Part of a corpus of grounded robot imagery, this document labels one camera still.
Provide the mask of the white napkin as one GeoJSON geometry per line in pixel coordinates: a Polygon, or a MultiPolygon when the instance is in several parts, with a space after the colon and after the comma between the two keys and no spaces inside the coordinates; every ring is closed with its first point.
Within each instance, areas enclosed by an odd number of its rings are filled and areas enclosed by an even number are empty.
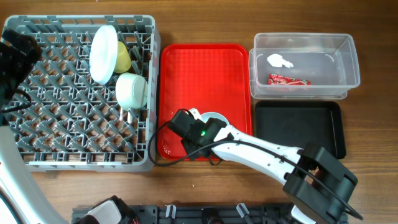
{"type": "Polygon", "coordinates": [[[287,61],[283,58],[283,56],[279,54],[272,54],[267,57],[267,61],[270,63],[271,66],[281,68],[281,67],[286,67],[286,68],[293,68],[294,65],[292,62],[287,61]]]}

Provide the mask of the red candy wrapper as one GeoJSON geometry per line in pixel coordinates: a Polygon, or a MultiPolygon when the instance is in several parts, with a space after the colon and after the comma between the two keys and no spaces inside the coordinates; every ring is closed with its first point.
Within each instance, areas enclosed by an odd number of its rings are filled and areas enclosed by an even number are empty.
{"type": "Polygon", "coordinates": [[[311,85],[309,80],[301,80],[298,78],[285,77],[278,74],[270,73],[268,76],[268,85],[311,85]]]}

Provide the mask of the light blue food bowl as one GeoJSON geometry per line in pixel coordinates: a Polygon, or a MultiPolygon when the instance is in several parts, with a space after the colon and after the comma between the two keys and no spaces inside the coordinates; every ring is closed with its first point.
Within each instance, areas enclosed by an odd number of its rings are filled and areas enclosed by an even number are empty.
{"type": "Polygon", "coordinates": [[[222,114],[219,114],[216,112],[203,113],[203,114],[201,114],[201,118],[204,123],[206,123],[210,118],[216,118],[216,119],[219,119],[219,120],[225,122],[226,124],[229,124],[229,121],[222,114]]]}

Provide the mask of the pink plastic fork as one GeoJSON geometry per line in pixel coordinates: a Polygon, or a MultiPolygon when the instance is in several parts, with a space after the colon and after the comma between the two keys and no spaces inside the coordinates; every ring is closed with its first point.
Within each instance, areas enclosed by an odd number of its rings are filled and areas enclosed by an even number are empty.
{"type": "Polygon", "coordinates": [[[123,116],[124,116],[124,110],[120,107],[120,110],[119,110],[119,120],[120,121],[124,120],[123,116]]]}

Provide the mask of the yellow plastic cup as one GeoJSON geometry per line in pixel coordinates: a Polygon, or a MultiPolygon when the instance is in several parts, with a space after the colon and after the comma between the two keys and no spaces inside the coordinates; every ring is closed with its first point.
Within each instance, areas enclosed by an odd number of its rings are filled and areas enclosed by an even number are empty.
{"type": "Polygon", "coordinates": [[[121,41],[118,41],[118,52],[114,72],[124,73],[127,72],[130,68],[131,58],[129,56],[129,52],[127,51],[126,46],[121,41]]]}

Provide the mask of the white plastic spoon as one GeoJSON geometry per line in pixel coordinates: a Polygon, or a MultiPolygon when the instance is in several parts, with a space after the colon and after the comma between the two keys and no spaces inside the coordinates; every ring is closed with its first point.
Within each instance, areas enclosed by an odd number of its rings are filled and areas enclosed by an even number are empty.
{"type": "Polygon", "coordinates": [[[133,121],[132,114],[131,114],[130,112],[128,112],[128,113],[127,113],[127,122],[128,122],[129,124],[132,124],[132,121],[133,121]]]}

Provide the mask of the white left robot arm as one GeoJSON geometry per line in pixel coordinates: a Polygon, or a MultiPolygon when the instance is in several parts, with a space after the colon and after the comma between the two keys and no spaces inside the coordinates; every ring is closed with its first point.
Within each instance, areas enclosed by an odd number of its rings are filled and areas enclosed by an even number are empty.
{"type": "Polygon", "coordinates": [[[22,223],[65,223],[27,170],[5,115],[30,108],[32,98],[19,89],[42,56],[33,37],[6,29],[1,42],[1,187],[12,203],[11,214],[22,223]]]}

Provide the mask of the light blue plate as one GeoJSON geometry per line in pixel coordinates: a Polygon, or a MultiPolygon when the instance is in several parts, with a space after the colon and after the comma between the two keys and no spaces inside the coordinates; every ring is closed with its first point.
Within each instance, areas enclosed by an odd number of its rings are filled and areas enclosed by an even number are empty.
{"type": "Polygon", "coordinates": [[[101,26],[92,41],[89,66],[92,79],[101,85],[111,79],[118,56],[116,29],[111,25],[101,26]]]}

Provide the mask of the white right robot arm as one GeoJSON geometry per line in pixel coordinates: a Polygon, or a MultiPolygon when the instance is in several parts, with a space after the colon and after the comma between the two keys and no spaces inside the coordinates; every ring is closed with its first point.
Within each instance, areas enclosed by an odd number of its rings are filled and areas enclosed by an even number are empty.
{"type": "Polygon", "coordinates": [[[338,223],[343,215],[362,219],[348,203],[358,179],[324,147],[274,144],[222,119],[204,121],[196,110],[178,110],[168,128],[181,138],[189,159],[237,162],[278,181],[293,204],[291,217],[300,223],[338,223]]]}

